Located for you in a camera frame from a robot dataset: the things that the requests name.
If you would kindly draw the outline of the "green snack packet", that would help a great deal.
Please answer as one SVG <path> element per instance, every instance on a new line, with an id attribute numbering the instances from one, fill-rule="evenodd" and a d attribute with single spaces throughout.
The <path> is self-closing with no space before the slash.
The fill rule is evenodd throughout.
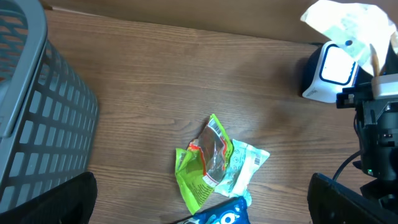
<path id="1" fill-rule="evenodd" d="M 176 149 L 175 177 L 193 215 L 221 183 L 233 153 L 232 142 L 215 114 L 186 149 Z"/>

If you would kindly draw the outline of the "brown paper bread bag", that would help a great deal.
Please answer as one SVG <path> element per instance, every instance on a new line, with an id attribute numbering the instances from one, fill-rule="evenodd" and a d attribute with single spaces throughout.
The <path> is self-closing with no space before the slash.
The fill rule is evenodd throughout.
<path id="1" fill-rule="evenodd" d="M 312 4 L 300 20 L 332 40 L 370 75 L 374 75 L 371 48 L 380 67 L 389 48 L 397 53 L 397 26 L 376 5 L 322 0 Z"/>

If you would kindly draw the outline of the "blue Oreo cookie pack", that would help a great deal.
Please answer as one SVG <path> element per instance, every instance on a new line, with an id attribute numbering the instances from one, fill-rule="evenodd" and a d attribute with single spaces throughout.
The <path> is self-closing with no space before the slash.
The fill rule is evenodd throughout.
<path id="1" fill-rule="evenodd" d="M 234 197 L 217 206 L 196 213 L 176 224 L 250 224 L 244 197 Z"/>

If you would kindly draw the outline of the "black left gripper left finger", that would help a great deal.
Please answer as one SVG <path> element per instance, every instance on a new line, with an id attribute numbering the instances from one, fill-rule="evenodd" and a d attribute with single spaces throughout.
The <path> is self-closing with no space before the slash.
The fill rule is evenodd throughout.
<path id="1" fill-rule="evenodd" d="M 63 223 L 90 221 L 98 195 L 92 172 L 84 172 L 65 183 L 1 214 L 1 224 Z"/>

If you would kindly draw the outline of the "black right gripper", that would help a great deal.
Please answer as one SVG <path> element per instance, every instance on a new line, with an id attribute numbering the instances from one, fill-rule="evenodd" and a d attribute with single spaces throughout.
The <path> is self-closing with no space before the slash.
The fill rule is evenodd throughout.
<path id="1" fill-rule="evenodd" d="M 373 76 L 390 75 L 397 73 L 397 53 L 394 51 L 392 44 L 389 44 L 389 48 L 386 55 L 386 61 L 381 68 L 381 71 Z M 356 108 L 358 105 L 363 104 L 366 101 L 379 101 L 373 98 L 371 81 L 366 83 L 355 84 L 354 87 L 344 88 L 342 93 L 337 94 L 336 107 L 342 108 Z M 387 98 L 381 100 L 390 100 L 397 98 Z"/>

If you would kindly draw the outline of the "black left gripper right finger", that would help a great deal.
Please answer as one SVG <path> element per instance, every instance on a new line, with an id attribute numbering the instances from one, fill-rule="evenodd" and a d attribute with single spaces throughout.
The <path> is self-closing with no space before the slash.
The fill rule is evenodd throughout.
<path id="1" fill-rule="evenodd" d="M 362 194 L 315 173 L 308 186 L 308 209 L 313 224 L 397 224 L 397 182 L 375 179 Z"/>

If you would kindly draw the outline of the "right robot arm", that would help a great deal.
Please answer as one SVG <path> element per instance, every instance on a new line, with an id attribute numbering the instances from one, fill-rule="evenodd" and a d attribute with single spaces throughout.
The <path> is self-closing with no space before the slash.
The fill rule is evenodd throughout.
<path id="1" fill-rule="evenodd" d="M 380 75 L 344 88 L 336 107 L 354 108 L 359 151 L 340 165 L 336 181 L 350 162 L 375 179 L 360 188 L 362 196 L 397 212 L 397 54 L 390 45 Z"/>

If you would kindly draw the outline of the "light teal snack packet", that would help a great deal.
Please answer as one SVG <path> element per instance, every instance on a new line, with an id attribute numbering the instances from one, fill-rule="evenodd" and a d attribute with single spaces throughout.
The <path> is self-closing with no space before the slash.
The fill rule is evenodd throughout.
<path id="1" fill-rule="evenodd" d="M 242 196 L 249 207 L 252 197 L 248 185 L 254 173 L 269 158 L 270 153 L 255 148 L 236 139 L 233 140 L 233 153 L 223 180 L 215 187 L 215 192 L 229 198 Z"/>

